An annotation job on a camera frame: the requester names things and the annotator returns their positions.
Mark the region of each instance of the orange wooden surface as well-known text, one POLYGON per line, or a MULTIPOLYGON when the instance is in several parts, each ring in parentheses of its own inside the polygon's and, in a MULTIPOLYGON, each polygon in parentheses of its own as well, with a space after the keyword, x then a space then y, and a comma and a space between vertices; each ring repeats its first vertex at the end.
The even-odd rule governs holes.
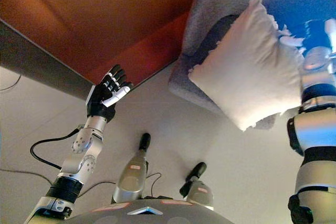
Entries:
POLYGON ((97 83, 114 64, 138 84, 181 50, 192 0, 1 0, 0 16, 97 83))

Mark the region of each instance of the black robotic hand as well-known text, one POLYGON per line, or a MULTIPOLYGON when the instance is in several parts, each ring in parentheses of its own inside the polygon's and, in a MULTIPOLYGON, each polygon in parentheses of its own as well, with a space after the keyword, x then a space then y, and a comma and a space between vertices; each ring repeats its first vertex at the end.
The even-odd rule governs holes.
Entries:
POLYGON ((115 65, 102 79, 92 86, 86 100, 88 117, 98 115, 110 122, 114 115, 116 102, 123 98, 132 88, 131 82, 125 82, 125 71, 120 65, 115 65))

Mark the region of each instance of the gray chair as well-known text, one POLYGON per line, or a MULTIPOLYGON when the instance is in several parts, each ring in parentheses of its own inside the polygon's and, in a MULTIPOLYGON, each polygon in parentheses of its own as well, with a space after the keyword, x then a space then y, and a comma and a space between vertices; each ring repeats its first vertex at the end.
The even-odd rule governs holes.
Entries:
MULTIPOLYGON (((184 32, 182 53, 177 60, 169 89, 172 93, 214 113, 219 107, 188 79, 188 71, 201 64, 208 51, 225 35, 231 23, 247 7, 249 0, 194 0, 184 32)), ((289 28, 311 19, 336 17, 336 0, 263 0, 279 27, 289 28)), ((270 129, 275 122, 271 115, 257 123, 258 129, 270 129)))

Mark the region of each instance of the robotic arm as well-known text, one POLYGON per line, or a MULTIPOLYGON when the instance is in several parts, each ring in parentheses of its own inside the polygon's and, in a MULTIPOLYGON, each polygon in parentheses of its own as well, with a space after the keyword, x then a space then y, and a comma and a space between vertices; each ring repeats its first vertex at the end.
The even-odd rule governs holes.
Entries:
POLYGON ((336 20, 306 22, 301 32, 302 106, 287 129, 304 160, 288 208, 294 224, 336 223, 336 20))
POLYGON ((100 84, 92 86, 86 100, 88 119, 72 143, 71 153, 63 162, 46 196, 41 197, 26 223, 58 223, 69 217, 74 203, 96 167, 102 149, 103 130, 115 115, 115 106, 133 87, 126 75, 114 66, 100 84))

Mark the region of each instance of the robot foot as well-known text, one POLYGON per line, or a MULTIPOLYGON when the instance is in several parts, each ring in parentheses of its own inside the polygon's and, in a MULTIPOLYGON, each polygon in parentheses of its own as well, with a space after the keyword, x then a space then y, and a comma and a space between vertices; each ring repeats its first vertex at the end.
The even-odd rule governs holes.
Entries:
POLYGON ((139 150, 147 151, 151 143, 151 135, 149 133, 144 133, 140 140, 139 150))
POLYGON ((180 194, 183 196, 183 198, 185 198, 188 195, 191 186, 193 185, 193 181, 195 181, 192 180, 192 177, 197 177, 197 179, 199 179, 200 176, 205 172, 205 170, 206 170, 206 164, 204 162, 200 162, 189 173, 189 175, 185 179, 185 184, 180 189, 180 194))

